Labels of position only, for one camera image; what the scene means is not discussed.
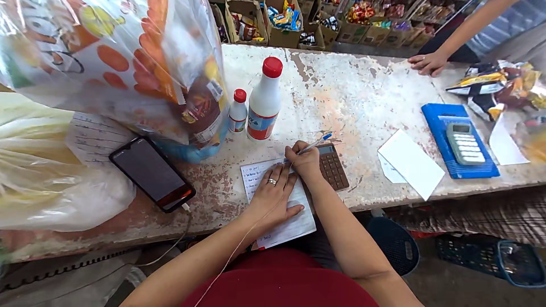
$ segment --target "blue notebook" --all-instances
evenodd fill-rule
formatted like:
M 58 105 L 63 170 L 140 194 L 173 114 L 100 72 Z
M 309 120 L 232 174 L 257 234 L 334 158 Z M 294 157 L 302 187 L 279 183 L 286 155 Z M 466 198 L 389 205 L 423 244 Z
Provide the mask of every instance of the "blue notebook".
M 430 131 L 432 132 L 432 135 L 434 135 L 436 145 L 438 145 L 438 148 L 440 149 L 449 175 L 451 175 L 453 179 L 490 178 L 500 176 L 495 162 L 493 162 L 487 149 L 485 149 L 481 138 L 476 132 L 476 128 L 474 128 L 472 121 L 468 117 L 465 107 L 459 104 L 429 103 L 422 106 L 421 110 L 423 110 L 426 121 L 429 123 Z M 472 126 L 472 134 L 485 157 L 485 162 L 483 164 L 471 166 L 457 163 L 451 146 L 449 146 L 446 134 L 447 125 L 451 122 L 469 123 Z

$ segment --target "pen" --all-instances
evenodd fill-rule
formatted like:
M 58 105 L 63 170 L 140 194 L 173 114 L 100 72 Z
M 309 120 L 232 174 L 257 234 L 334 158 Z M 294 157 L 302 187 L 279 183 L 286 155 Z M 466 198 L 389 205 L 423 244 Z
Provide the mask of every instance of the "pen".
M 326 140 L 327 140 L 329 137 L 331 137 L 331 136 L 332 136 L 331 133 L 328 133 L 328 134 L 322 136 L 320 139 L 314 141 L 313 144 L 311 144 L 311 145 L 305 147 L 304 149 L 298 151 L 298 152 L 296 153 L 296 155 L 301 155 L 301 154 L 303 154 L 303 153 L 306 152 L 307 150 L 309 150 L 309 149 L 311 149 L 311 148 L 317 146 L 318 144 L 320 144 L 320 143 L 326 141 Z

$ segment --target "hand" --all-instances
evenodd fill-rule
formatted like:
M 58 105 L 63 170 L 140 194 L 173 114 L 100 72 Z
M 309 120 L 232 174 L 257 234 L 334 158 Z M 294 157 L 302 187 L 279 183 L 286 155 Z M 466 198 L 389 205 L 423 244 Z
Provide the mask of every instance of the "hand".
M 308 182 L 313 178 L 322 178 L 321 169 L 319 166 L 318 148 L 313 147 L 301 155 L 296 155 L 300 150 L 309 146 L 304 141 L 297 141 L 292 148 L 286 146 L 284 148 L 284 156 L 292 162 L 292 167 L 300 174 L 304 181 Z
M 289 171 L 288 165 L 277 164 L 265 172 L 250 205 L 241 215 L 252 225 L 258 222 L 256 236 L 282 224 L 304 209 L 303 205 L 287 208 L 288 197 L 298 179 L 295 173 L 289 174 Z M 268 182 L 270 178 L 276 180 L 277 184 Z
M 416 55 L 408 59 L 408 62 L 413 64 L 411 68 L 419 69 L 420 75 L 431 75 L 436 77 L 444 69 L 449 55 L 435 51 L 431 54 Z

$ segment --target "gray calculator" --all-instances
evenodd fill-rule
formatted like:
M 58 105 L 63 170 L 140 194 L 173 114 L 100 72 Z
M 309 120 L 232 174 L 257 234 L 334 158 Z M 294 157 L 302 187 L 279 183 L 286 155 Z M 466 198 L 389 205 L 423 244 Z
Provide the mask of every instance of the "gray calculator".
M 459 164 L 480 165 L 485 162 L 485 157 L 472 134 L 472 126 L 469 123 L 449 123 L 446 133 L 449 146 Z

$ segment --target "red shirt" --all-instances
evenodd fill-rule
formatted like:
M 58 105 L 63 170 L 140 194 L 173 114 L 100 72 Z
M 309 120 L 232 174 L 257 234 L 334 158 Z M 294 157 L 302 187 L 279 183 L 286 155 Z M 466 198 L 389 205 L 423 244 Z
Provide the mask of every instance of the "red shirt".
M 213 279 L 195 289 L 182 307 L 194 307 Z M 378 307 L 352 279 L 323 269 L 313 258 L 293 249 L 239 256 L 199 303 L 199 307 L 208 306 Z

